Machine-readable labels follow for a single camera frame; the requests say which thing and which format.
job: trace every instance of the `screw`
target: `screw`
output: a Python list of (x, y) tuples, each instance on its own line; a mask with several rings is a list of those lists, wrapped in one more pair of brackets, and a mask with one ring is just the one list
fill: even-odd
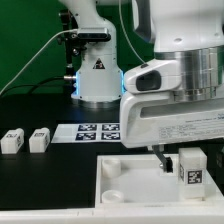
[(159, 168), (163, 170), (163, 164), (160, 163)]

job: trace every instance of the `white card with markers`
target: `white card with markers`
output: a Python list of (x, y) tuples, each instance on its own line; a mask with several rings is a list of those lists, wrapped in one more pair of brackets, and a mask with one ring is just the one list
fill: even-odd
[(120, 124), (59, 124), (52, 143), (120, 142)]

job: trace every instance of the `black table surface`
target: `black table surface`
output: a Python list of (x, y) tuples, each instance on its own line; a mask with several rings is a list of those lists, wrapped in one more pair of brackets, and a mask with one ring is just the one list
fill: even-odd
[(24, 146), (16, 155), (0, 154), (0, 210), (90, 208), (95, 204), (98, 155), (148, 153), (121, 143), (50, 143), (47, 152), (31, 154), (33, 131), (58, 124), (119, 122), (119, 108), (78, 107), (60, 94), (12, 95), (0, 99), (0, 138), (22, 128)]

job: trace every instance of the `black cable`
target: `black cable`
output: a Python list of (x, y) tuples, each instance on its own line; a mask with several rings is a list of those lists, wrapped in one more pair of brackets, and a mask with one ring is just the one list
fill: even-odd
[(23, 88), (23, 87), (62, 87), (62, 86), (67, 86), (65, 84), (63, 85), (20, 85), (20, 86), (13, 86), (11, 88), (6, 89), (2, 95), (0, 96), (0, 99), (9, 91), (13, 90), (13, 89), (17, 89), (17, 88)]
[(6, 90), (4, 90), (4, 92), (2, 93), (2, 95), (0, 96), (0, 98), (2, 98), (7, 92), (13, 90), (13, 89), (17, 89), (17, 88), (23, 88), (23, 87), (34, 87), (36, 85), (20, 85), (20, 86), (13, 86), (11, 88), (8, 88)]
[(55, 76), (55, 77), (52, 77), (52, 78), (45, 79), (45, 80), (39, 82), (37, 85), (34, 85), (29, 90), (29, 92), (27, 94), (32, 94), (36, 89), (38, 89), (40, 86), (44, 85), (45, 83), (56, 81), (56, 80), (64, 80), (64, 77), (63, 76)]

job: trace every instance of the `warning label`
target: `warning label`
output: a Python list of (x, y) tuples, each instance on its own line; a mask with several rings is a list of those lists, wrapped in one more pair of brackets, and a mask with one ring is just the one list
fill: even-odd
[(96, 64), (94, 65), (93, 69), (105, 69), (103, 62), (100, 58), (98, 58)]

